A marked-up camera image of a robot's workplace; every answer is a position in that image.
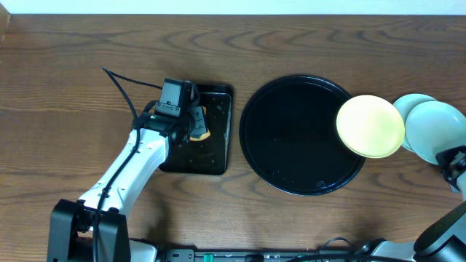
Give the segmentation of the orange sponge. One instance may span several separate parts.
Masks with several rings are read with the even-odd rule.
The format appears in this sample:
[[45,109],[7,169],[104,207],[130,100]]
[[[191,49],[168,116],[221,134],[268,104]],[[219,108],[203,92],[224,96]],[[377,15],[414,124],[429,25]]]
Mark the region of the orange sponge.
[[210,136],[208,121],[206,117],[206,108],[204,106],[194,107],[189,111],[190,133],[189,140],[199,142]]

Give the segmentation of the light green plate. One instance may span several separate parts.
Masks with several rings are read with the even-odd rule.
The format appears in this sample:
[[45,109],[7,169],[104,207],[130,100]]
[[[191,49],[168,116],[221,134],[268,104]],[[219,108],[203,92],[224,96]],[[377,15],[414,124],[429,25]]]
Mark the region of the light green plate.
[[421,103],[407,117],[406,137],[420,158],[438,165],[438,153],[465,145],[465,115],[444,102]]
[[403,124],[406,124],[408,115],[411,111],[421,103],[426,103],[430,101],[436,101],[435,98],[421,94],[421,93],[412,93],[404,95],[398,98],[394,103],[394,107],[397,109],[398,113],[403,119]]

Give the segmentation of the yellow plate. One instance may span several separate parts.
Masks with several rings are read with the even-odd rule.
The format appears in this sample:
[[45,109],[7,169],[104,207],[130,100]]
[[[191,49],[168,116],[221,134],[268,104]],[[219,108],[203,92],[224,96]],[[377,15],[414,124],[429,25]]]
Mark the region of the yellow plate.
[[336,129],[351,151],[372,159],[395,153],[405,136],[398,110],[374,95],[359,95],[345,102],[336,116]]

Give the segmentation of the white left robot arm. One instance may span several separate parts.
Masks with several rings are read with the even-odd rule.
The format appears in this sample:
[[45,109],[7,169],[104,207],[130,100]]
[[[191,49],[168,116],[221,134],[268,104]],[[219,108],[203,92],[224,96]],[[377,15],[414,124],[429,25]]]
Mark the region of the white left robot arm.
[[60,200],[52,210],[48,261],[155,261],[157,248],[131,240],[127,217],[170,146],[208,133],[206,109],[175,115],[164,105],[145,110],[133,122],[125,147],[99,181],[75,201]]

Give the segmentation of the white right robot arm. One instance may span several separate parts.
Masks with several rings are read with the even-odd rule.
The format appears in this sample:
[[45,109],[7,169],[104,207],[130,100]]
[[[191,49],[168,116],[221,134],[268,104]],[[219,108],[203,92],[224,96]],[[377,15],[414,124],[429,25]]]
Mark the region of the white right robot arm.
[[[441,174],[452,191],[465,197],[465,147],[436,154]],[[463,262],[465,260],[465,203],[429,226],[414,242],[376,239],[362,246],[360,254],[403,261]]]

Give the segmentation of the square black tray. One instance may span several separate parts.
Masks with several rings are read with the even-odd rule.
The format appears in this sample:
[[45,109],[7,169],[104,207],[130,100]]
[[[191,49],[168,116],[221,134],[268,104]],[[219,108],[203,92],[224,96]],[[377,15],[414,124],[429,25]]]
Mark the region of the square black tray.
[[205,108],[208,137],[171,146],[159,168],[164,172],[222,175],[226,172],[232,122],[233,89],[223,84],[198,84]]

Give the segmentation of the round black tray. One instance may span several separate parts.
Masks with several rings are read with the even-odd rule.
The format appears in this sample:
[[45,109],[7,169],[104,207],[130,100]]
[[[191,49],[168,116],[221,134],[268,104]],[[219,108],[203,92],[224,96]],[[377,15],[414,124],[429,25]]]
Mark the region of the round black tray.
[[350,98],[318,76],[284,76],[265,84],[240,120],[240,145],[250,167],[271,186],[300,196],[348,184],[366,160],[336,130],[338,110]]

